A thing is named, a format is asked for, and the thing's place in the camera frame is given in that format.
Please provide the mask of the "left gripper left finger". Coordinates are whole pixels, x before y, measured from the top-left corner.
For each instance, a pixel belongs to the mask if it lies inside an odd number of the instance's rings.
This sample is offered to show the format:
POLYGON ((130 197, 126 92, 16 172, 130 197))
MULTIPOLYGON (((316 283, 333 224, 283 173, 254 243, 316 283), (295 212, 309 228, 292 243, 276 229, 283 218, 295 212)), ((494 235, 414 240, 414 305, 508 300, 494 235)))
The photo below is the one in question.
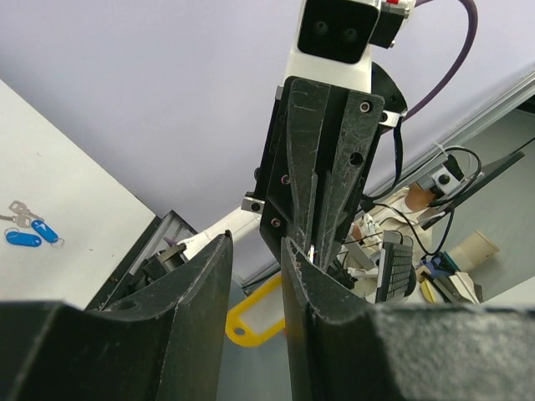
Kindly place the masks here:
POLYGON ((1 306, 4 400, 213 400, 233 241, 102 311, 61 302, 1 306))

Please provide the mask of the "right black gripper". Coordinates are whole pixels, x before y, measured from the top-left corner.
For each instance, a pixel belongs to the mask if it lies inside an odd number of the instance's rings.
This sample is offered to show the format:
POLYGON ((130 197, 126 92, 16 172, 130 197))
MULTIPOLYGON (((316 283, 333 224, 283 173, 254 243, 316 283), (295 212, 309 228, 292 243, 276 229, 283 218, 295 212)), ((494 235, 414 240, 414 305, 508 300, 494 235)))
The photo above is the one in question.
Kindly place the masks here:
POLYGON ((286 80, 251 193, 264 203, 260 233, 276 258, 289 237, 316 251, 316 266, 329 266, 349 233, 385 114, 406 109, 392 79, 373 79, 371 93, 286 80))

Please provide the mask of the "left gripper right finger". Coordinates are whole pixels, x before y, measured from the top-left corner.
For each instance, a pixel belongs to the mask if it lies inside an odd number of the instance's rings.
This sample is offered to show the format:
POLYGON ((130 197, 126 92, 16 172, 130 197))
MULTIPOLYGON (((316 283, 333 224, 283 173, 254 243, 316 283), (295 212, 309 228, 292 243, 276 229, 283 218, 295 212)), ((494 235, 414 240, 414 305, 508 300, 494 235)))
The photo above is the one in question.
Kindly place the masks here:
POLYGON ((372 304, 281 245, 295 400, 531 400, 531 307, 372 304))

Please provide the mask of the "yellow key tag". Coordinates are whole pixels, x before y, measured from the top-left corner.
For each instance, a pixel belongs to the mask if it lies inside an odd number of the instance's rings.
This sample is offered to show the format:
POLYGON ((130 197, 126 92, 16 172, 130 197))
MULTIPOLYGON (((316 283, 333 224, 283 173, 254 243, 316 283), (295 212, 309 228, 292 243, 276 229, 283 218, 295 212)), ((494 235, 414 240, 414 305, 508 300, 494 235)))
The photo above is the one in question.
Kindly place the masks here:
POLYGON ((227 313, 225 332, 236 345, 254 348, 285 330, 281 272, 227 313))

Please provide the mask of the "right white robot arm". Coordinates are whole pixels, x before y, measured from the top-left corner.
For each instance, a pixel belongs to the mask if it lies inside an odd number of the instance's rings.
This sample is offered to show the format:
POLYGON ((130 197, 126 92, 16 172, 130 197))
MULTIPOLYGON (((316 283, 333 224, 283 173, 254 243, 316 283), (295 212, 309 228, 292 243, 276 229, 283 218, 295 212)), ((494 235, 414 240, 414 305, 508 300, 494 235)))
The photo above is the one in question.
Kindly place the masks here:
POLYGON ((407 103, 395 81, 371 65, 371 89, 288 77, 274 101, 252 205, 238 207, 181 243, 186 260, 219 236, 239 241, 259 231, 281 259, 293 248, 326 270, 341 249, 364 198, 380 137, 400 132, 407 103))

